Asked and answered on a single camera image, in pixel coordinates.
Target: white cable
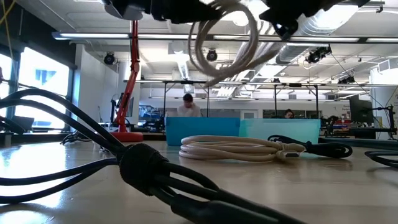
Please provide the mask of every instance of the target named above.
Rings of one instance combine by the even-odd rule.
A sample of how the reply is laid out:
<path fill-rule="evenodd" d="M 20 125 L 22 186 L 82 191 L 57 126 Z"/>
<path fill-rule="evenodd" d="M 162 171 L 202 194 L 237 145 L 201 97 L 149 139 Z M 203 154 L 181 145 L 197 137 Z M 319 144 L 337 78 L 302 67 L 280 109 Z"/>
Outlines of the white cable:
<path fill-rule="evenodd" d="M 223 12 L 222 17 L 228 15 L 229 13 L 242 11 L 248 17 L 249 21 L 249 42 L 244 46 L 243 53 L 238 55 L 235 62 L 229 66 L 220 68 L 217 70 L 214 66 L 210 65 L 206 60 L 205 56 L 202 52 L 202 46 L 204 41 L 206 40 L 206 36 L 208 35 L 210 29 L 219 21 L 205 21 L 200 22 L 198 25 L 198 34 L 195 41 L 195 56 L 196 60 L 194 60 L 192 51 L 191 51 L 191 41 L 192 41 L 192 34 L 195 28 L 196 23 L 193 23 L 189 32 L 188 36 L 188 53 L 190 57 L 191 63 L 203 74 L 213 77 L 214 79 L 210 80 L 206 86 L 212 86 L 217 84 L 218 82 L 224 80 L 225 78 L 233 77 L 234 75 L 239 74 L 247 69 L 252 69 L 264 62 L 275 57 L 280 47 L 270 49 L 268 53 L 261 55 L 257 59 L 253 60 L 254 54 L 257 50 L 257 45 L 259 42 L 259 31 L 257 29 L 257 20 L 255 20 L 254 16 L 251 14 L 249 9 L 241 4 L 238 0 L 215 0 L 209 3 L 209 6 L 213 8 L 217 8 L 219 11 Z"/>
<path fill-rule="evenodd" d="M 181 157 L 189 159 L 236 159 L 269 162 L 298 157 L 305 150 L 299 144 L 285 144 L 254 138 L 230 136 L 191 136 L 181 140 Z"/>

